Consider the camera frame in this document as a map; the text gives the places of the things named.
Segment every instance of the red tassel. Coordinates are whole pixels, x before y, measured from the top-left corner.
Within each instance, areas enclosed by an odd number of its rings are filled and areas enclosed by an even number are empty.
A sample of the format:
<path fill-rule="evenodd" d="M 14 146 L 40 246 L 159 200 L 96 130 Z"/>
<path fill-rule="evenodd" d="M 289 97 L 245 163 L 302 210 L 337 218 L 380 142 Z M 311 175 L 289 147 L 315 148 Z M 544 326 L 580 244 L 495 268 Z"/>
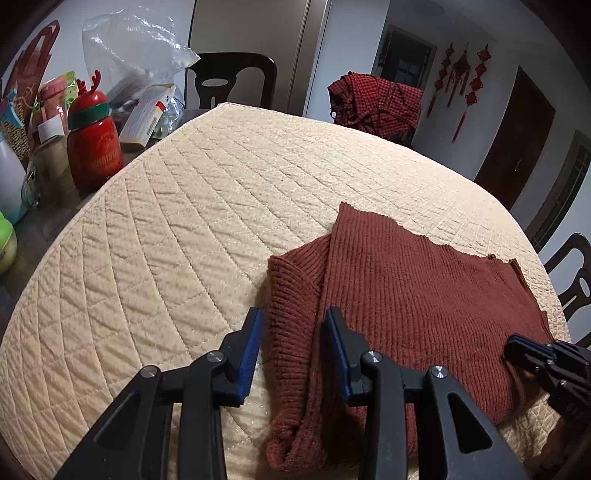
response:
<path fill-rule="evenodd" d="M 447 86 L 445 87 L 445 93 L 447 93 L 447 91 L 449 90 L 449 84 L 452 82 L 452 78 L 455 77 L 455 73 L 452 70 L 452 72 L 449 74 L 449 78 L 447 79 Z"/>
<path fill-rule="evenodd" d="M 453 90 L 452 90 L 452 94 L 449 96 L 449 100 L 447 102 L 447 108 L 449 108 L 449 106 L 452 104 L 452 100 L 453 100 L 454 95 L 456 94 L 458 83 L 459 83 L 459 80 L 457 80 L 457 79 L 453 82 Z"/>
<path fill-rule="evenodd" d="M 453 136 L 452 143 L 454 143 L 456 141 L 457 135 L 458 135 L 458 133 L 460 133 L 460 130 L 462 129 L 462 125 L 464 124 L 465 118 L 466 118 L 466 112 L 464 112 L 464 114 L 462 115 L 462 119 L 460 120 L 460 124 L 457 126 L 456 134 Z"/>
<path fill-rule="evenodd" d="M 429 108 L 427 110 L 427 118 L 429 118 L 431 116 L 431 112 L 433 111 L 433 107 L 435 106 L 435 99 L 437 98 L 437 95 L 433 95 L 433 98 L 431 99 L 431 103 L 429 103 Z"/>
<path fill-rule="evenodd" d="M 470 75 L 470 70 L 466 72 L 466 76 L 464 77 L 464 84 L 462 85 L 462 89 L 460 90 L 460 95 L 464 95 L 466 91 L 466 85 L 468 84 L 468 75 Z"/>

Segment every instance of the beige quilted cover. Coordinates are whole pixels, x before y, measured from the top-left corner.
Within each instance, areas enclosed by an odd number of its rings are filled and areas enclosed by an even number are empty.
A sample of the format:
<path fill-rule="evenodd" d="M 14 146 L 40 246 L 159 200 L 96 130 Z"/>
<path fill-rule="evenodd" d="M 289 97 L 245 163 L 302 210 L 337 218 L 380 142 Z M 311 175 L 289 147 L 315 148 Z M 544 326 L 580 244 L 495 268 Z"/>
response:
<path fill-rule="evenodd" d="M 112 178 L 23 292 L 0 348 L 0 432 L 23 466 L 51 478 L 142 365 L 216 348 L 255 304 L 267 258 L 330 231 L 342 201 L 463 252 L 516 257 L 568 339 L 540 260 L 480 187 L 368 134 L 225 103 Z M 230 479 L 272 476 L 270 399 L 259 359 L 245 406 L 223 412 Z M 556 419 L 540 401 L 505 437 L 532 458 Z"/>

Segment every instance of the chair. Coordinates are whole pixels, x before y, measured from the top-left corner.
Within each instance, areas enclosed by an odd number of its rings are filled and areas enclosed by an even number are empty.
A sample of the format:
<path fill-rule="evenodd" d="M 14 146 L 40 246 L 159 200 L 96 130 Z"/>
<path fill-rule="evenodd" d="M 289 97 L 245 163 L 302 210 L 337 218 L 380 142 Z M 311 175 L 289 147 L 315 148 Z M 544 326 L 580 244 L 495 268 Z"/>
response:
<path fill-rule="evenodd" d="M 195 88 L 199 94 L 199 108 L 211 108 L 212 98 L 215 97 L 216 105 L 228 101 L 228 95 L 236 84 L 236 75 L 248 67 L 261 70 L 265 76 L 262 87 L 262 108 L 271 108 L 275 81 L 277 79 L 277 67 L 269 57 L 260 53 L 244 52 L 218 52 L 200 53 L 201 59 L 189 68 L 195 72 Z M 219 86 L 206 86 L 203 82 L 210 79 L 223 79 L 227 83 Z"/>
<path fill-rule="evenodd" d="M 591 296 L 585 294 L 580 283 L 582 278 L 587 282 L 589 288 L 591 288 L 591 245 L 583 235 L 580 233 L 573 233 L 564 245 L 560 247 L 558 251 L 552 255 L 552 258 L 550 258 L 550 260 L 544 265 L 546 272 L 550 273 L 573 249 L 577 249 L 583 254 L 583 266 L 579 268 L 573 284 L 558 295 L 560 304 L 563 307 L 572 300 L 563 310 L 567 322 L 573 316 L 573 313 L 579 308 L 591 304 Z M 585 348 L 589 347 L 591 345 L 591 332 L 585 335 L 585 337 L 579 340 L 576 344 Z"/>

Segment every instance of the green lid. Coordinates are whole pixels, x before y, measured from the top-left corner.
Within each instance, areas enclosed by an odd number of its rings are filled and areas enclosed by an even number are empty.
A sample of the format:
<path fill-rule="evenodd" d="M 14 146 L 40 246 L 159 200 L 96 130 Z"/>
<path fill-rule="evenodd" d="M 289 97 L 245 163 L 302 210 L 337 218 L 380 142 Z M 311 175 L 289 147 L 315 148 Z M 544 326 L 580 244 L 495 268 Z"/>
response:
<path fill-rule="evenodd" d="M 4 218 L 0 212 L 0 250 L 4 249 L 8 239 L 12 235 L 12 224 Z"/>
<path fill-rule="evenodd" d="M 109 116 L 109 104 L 98 103 L 90 108 L 80 110 L 79 112 L 68 112 L 68 128 L 70 130 L 78 130 L 80 128 L 88 127 L 103 118 Z"/>

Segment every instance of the red knit sweater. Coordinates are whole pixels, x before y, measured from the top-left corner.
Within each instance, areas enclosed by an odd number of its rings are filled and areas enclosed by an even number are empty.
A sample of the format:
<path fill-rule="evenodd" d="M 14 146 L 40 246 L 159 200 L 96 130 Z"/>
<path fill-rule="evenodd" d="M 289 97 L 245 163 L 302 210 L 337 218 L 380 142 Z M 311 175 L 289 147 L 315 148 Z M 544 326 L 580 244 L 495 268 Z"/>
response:
<path fill-rule="evenodd" d="M 338 397 L 320 324 L 330 305 L 369 346 L 399 364 L 445 365 L 499 423 L 538 393 L 501 358 L 515 332 L 552 340 L 516 260 L 457 252 L 392 219 L 341 204 L 330 235 L 269 259 L 268 365 L 280 408 L 267 443 L 284 472 L 358 463 L 364 408 Z M 410 458 L 417 453 L 407 409 Z"/>

